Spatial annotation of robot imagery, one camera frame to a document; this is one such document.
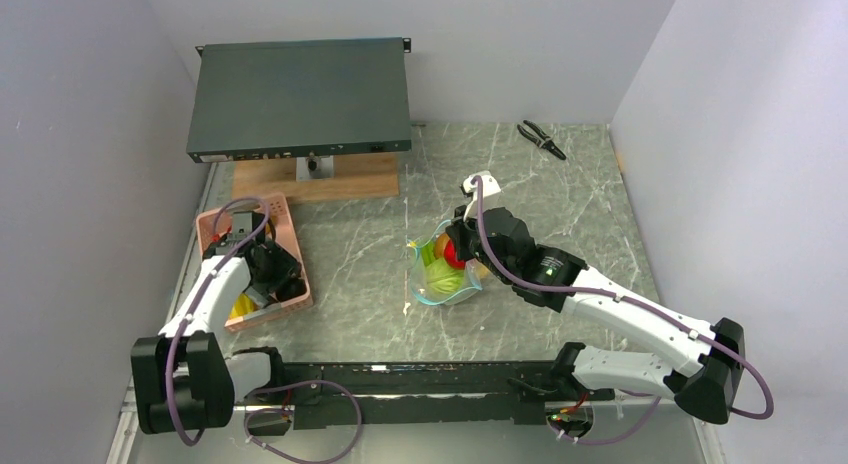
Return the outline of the dark purple fruit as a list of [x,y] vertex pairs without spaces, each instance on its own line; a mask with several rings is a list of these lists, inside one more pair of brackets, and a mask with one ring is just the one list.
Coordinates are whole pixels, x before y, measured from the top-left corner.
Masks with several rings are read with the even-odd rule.
[[281,283],[274,294],[278,302],[286,302],[304,295],[307,291],[305,281],[302,278],[291,279]]

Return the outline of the clear zip top bag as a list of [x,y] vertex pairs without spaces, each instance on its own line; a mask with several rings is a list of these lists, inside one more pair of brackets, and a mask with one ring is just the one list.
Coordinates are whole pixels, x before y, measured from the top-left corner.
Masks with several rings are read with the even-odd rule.
[[461,264],[453,254],[445,233],[449,220],[442,221],[427,239],[406,244],[410,267],[407,290],[418,303],[428,306],[458,304],[483,290],[490,272],[478,261]]

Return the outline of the red apple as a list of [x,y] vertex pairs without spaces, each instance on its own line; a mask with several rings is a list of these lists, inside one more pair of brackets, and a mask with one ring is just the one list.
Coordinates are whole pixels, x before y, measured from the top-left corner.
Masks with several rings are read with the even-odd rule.
[[466,262],[459,258],[453,242],[448,239],[442,251],[442,259],[448,266],[456,270],[464,270]]

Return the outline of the light green cabbage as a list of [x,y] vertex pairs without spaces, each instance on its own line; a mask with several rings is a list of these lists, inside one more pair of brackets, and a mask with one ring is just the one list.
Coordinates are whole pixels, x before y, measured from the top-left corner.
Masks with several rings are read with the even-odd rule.
[[439,259],[424,268],[424,284],[421,295],[429,301],[443,301],[464,287],[465,272],[456,270]]

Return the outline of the green mango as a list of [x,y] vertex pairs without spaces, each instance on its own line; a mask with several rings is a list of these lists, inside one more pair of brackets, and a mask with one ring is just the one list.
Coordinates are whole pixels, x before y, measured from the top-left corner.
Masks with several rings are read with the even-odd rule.
[[429,266],[442,258],[444,247],[437,241],[428,242],[421,249],[421,259],[425,266]]

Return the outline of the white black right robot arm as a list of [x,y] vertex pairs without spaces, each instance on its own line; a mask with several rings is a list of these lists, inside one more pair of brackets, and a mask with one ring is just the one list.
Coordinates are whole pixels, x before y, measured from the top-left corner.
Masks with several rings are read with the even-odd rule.
[[551,372],[557,395],[618,388],[673,401],[692,417],[726,424],[745,371],[744,329],[678,314],[624,288],[562,249],[538,244],[526,223],[503,207],[456,208],[446,234],[462,261],[485,266],[523,301],[594,320],[633,339],[644,352],[603,351],[567,343]]

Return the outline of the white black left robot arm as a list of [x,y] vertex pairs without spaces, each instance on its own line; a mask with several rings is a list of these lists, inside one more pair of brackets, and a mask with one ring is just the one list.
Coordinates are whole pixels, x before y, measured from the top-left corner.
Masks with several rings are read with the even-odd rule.
[[223,427],[234,405],[250,393],[264,404],[279,401],[288,386],[279,352],[248,348],[227,358],[218,337],[235,328],[230,314],[241,297],[258,308],[243,324],[311,301],[288,212],[217,211],[200,216],[197,224],[202,262],[194,287],[172,320],[131,350],[145,434]]

